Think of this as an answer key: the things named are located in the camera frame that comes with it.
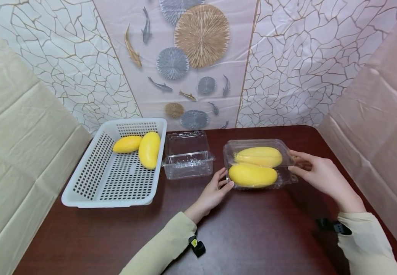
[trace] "dark red table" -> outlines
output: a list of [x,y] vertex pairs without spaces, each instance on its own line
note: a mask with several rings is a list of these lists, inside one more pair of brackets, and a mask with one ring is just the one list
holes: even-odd
[[[222,147],[228,140],[276,138],[294,150],[332,159],[345,173],[311,127],[206,132],[216,156],[214,171],[224,165]],[[171,217],[197,199],[208,181],[168,181],[162,170],[152,204],[130,208],[67,208],[59,197],[14,274],[117,275]],[[318,233],[314,224],[315,218],[335,217],[337,212],[329,197],[306,182],[280,190],[232,191],[199,224],[198,236],[206,245],[206,254],[197,259],[187,250],[164,274],[348,274],[348,263],[336,245],[337,237]],[[389,232],[388,237],[397,258],[397,242]]]

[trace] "plastic clamshell container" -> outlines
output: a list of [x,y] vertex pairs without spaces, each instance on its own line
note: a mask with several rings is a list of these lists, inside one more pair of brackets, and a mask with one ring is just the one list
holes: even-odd
[[[292,174],[289,170],[289,166],[295,165],[295,161],[292,156],[289,154],[288,147],[284,144],[284,142],[280,139],[237,139],[237,140],[229,140],[227,144],[223,148],[224,155],[224,164],[227,170],[229,170],[234,164],[236,164],[235,156],[242,150],[253,148],[253,147],[271,147],[277,149],[282,155],[282,162],[280,165],[276,167],[272,167],[276,170],[278,177],[274,184],[269,185],[265,188],[280,188],[285,184],[297,182],[297,177]],[[252,187],[244,187],[237,186],[237,189],[257,189],[254,186]]]
[[169,180],[212,174],[215,157],[209,151],[204,131],[173,133],[166,136],[166,157],[162,166]]

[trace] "white plastic basket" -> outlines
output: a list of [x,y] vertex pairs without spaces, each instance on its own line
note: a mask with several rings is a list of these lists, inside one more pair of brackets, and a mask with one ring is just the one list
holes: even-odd
[[[130,118],[105,122],[84,153],[65,188],[61,201],[79,208],[148,205],[157,190],[167,122],[163,118]],[[143,167],[138,152],[117,154],[114,143],[124,136],[160,135],[155,170]]]

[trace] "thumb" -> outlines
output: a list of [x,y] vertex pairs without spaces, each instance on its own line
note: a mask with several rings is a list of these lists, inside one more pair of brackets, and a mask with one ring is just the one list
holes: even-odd
[[230,181],[228,183],[226,183],[221,189],[221,193],[223,193],[223,195],[226,195],[235,185],[235,183],[233,183],[233,181]]
[[296,167],[296,166],[289,166],[289,167],[288,167],[288,170],[289,170],[290,172],[292,172],[293,174],[296,174],[297,176],[302,177],[304,180],[306,179],[306,177],[307,177],[308,174],[309,174],[309,171],[306,171],[306,170],[301,169],[301,168]]

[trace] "beige sleeve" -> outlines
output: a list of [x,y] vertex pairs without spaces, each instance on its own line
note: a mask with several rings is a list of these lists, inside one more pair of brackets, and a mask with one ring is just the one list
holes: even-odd
[[179,212],[137,252],[120,275],[160,275],[186,249],[196,229],[195,223]]
[[371,213],[340,213],[338,220],[352,234],[339,235],[339,247],[350,263],[351,275],[397,275],[397,262],[377,218]]

